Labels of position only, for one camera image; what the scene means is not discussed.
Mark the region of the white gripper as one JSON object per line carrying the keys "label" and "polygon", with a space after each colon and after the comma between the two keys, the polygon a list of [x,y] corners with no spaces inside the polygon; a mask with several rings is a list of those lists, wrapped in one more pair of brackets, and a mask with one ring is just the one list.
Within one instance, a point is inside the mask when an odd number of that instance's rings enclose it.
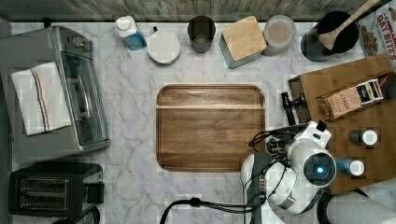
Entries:
{"label": "white gripper", "polygon": [[323,149],[327,146],[331,137],[332,134],[327,130],[325,122],[310,120],[307,122],[307,126],[287,143],[286,150],[290,156],[299,145],[305,143],[312,145],[314,148]]}

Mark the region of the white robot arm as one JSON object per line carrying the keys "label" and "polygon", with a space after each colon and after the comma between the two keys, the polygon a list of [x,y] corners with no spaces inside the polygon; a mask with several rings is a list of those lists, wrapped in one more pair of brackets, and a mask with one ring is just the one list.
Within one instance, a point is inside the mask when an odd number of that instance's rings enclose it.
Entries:
{"label": "white robot arm", "polygon": [[283,147],[286,157],[268,152],[249,155],[241,168],[244,224],[283,224],[271,205],[299,215],[311,209],[320,190],[336,176],[336,164],[326,149],[332,134],[323,121],[298,125]]}

